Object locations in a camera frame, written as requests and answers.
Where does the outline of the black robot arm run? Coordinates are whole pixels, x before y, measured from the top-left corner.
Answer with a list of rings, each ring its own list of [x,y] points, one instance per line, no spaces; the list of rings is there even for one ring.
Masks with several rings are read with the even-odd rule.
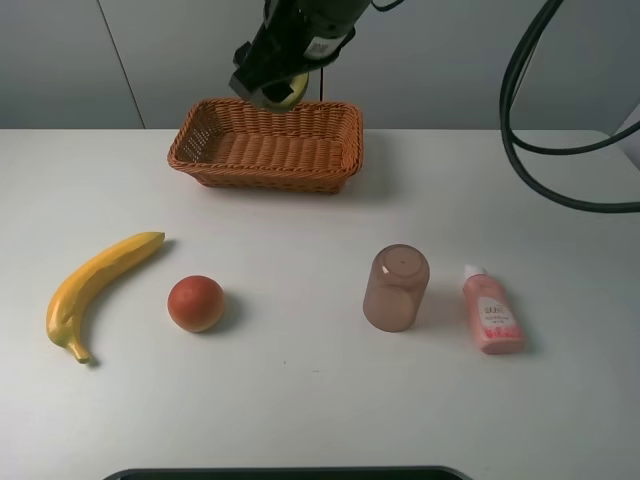
[[[310,74],[334,62],[370,6],[361,0],[266,1],[252,41],[234,53],[229,86],[258,109],[292,110]]]

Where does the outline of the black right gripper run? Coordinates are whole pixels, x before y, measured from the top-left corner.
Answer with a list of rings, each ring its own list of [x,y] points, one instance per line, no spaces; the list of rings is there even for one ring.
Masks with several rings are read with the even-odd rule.
[[[266,1],[254,39],[234,54],[230,88],[250,104],[286,103],[294,89],[284,81],[334,62],[355,24],[354,1]]]

